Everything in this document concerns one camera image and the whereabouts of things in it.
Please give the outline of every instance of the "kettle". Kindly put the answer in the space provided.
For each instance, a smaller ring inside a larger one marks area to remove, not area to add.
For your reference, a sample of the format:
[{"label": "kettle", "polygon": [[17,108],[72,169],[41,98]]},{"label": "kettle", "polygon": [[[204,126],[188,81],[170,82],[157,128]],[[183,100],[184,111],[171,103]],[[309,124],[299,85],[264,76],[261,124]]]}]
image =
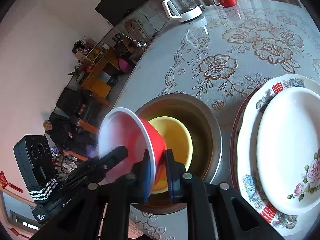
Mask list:
[{"label": "kettle", "polygon": [[179,22],[192,20],[202,14],[194,0],[164,0],[162,5],[167,17],[178,19]]}]

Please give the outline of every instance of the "large brown bowl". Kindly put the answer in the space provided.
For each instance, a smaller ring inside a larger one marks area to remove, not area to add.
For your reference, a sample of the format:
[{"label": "large brown bowl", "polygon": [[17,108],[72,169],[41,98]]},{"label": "large brown bowl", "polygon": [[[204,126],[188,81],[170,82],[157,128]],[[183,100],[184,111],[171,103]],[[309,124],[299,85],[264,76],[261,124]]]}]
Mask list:
[{"label": "large brown bowl", "polygon": [[[220,127],[210,108],[199,99],[182,93],[159,96],[143,105],[136,114],[146,121],[159,116],[171,116],[181,121],[190,132],[193,145],[192,161],[188,172],[210,183],[221,159]],[[170,204],[169,192],[151,194],[148,205],[135,208],[150,214],[170,214],[186,204]]]}]

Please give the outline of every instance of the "person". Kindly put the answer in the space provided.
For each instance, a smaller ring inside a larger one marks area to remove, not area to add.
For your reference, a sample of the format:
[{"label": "person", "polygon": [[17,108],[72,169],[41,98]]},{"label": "person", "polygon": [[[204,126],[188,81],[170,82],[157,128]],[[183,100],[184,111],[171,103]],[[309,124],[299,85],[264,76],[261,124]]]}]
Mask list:
[{"label": "person", "polygon": [[94,140],[89,136],[76,133],[76,128],[67,118],[57,118],[52,122],[45,121],[43,127],[56,147],[63,153],[70,150],[87,157],[87,145],[94,144]]}]

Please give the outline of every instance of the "kettle handle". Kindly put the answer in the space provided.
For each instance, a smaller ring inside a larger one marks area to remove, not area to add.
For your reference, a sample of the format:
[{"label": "kettle handle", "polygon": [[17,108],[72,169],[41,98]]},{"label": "kettle handle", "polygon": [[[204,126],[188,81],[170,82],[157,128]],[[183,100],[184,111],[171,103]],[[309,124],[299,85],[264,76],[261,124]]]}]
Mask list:
[{"label": "kettle handle", "polygon": [[162,2],[162,5],[163,5],[164,11],[165,11],[165,14],[167,15],[167,17],[169,19],[181,19],[182,17],[180,15],[177,16],[177,15],[172,15],[171,14],[169,6],[168,6],[168,2],[169,2],[169,0],[164,0]]}]

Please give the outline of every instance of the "metal bolt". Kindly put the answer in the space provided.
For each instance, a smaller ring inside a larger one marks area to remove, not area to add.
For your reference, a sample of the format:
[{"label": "metal bolt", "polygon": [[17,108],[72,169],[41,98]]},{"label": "metal bolt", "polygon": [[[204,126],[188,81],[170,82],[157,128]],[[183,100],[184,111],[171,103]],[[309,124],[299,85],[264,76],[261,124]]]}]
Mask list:
[{"label": "metal bolt", "polygon": [[222,182],[222,183],[220,184],[220,188],[221,188],[221,189],[224,189],[224,190],[227,190],[227,189],[230,188],[230,186],[229,186],[228,183]]},{"label": "metal bolt", "polygon": [[92,182],[92,183],[90,183],[90,184],[88,185],[88,189],[89,189],[89,190],[95,190],[95,189],[97,189],[97,188],[98,188],[98,184],[97,184],[97,183]]},{"label": "metal bolt", "polygon": [[125,177],[128,180],[133,180],[136,176],[133,173],[128,173]]},{"label": "metal bolt", "polygon": [[184,179],[192,179],[192,175],[190,173],[183,173],[182,177]]}]

